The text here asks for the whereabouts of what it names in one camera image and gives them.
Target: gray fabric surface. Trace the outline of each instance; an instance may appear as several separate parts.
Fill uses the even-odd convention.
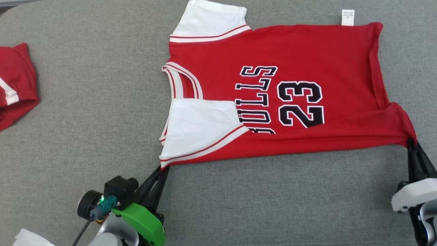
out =
[[[41,103],[0,132],[0,238],[21,228],[71,245],[76,205],[116,175],[142,182],[159,163],[170,105],[160,66],[185,0],[44,0],[0,18],[0,46],[29,44]],[[220,0],[245,6],[252,28],[380,21],[380,63],[437,162],[434,0]],[[390,200],[407,179],[399,146],[173,167],[160,203],[169,246],[414,245]],[[98,230],[91,225],[79,245]]]

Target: cable connector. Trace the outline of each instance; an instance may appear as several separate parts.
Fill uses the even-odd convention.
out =
[[[117,198],[114,196],[106,197],[97,205],[97,207],[90,211],[90,218],[94,218],[93,220],[104,218],[113,208],[117,206],[117,202]]]

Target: clothing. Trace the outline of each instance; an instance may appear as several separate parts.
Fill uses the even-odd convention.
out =
[[[26,43],[0,47],[0,131],[39,103],[36,79]]]
[[[190,0],[170,36],[163,168],[416,141],[406,112],[384,88],[381,23],[252,30],[245,14]]]

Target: white care label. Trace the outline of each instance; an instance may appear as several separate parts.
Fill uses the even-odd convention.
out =
[[[341,10],[341,25],[342,26],[354,26],[355,10],[342,9]]]

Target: red shorts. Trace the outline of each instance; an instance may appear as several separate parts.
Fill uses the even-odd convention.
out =
[[[0,47],[0,131],[38,103],[36,72],[27,44]]]

